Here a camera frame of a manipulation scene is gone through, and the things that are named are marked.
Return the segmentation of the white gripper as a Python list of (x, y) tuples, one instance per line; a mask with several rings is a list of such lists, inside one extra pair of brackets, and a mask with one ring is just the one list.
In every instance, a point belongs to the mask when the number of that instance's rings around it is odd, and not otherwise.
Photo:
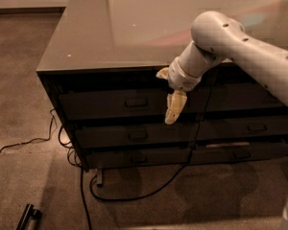
[(167, 95), (167, 110), (165, 113), (165, 124), (172, 125), (178, 119), (186, 104), (187, 96), (185, 92), (192, 91), (202, 78), (195, 78), (185, 73), (177, 57), (169, 68), (160, 69), (156, 76), (159, 79), (168, 79), (169, 86), (175, 90), (172, 94)]

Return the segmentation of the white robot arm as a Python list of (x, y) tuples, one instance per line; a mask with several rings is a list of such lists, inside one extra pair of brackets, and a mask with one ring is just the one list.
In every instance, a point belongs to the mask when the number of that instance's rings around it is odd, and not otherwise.
[(181, 55), (156, 73), (174, 90), (167, 96), (167, 125), (178, 119), (186, 94), (201, 82), (203, 74), (225, 59), (237, 64), (288, 107), (288, 51), (251, 37), (240, 22), (218, 11), (197, 16), (191, 37)]

